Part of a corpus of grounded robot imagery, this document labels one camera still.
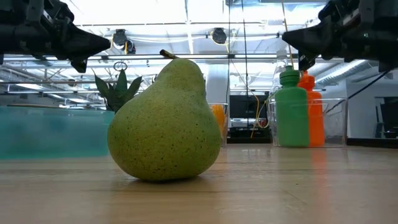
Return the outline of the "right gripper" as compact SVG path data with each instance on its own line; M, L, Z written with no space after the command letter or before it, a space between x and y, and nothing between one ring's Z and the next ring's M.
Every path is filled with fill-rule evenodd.
M320 23L284 32L282 40L298 50L300 70L315 59L375 60L387 70L387 1L329 1L318 13Z

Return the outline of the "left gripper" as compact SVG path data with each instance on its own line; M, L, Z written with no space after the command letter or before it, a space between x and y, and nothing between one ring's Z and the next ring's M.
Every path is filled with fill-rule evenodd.
M62 1L19 1L18 6L22 25L31 32L28 39L34 39L30 54L35 57L54 55L85 73L87 58L111 46L109 39L77 28L74 14Z

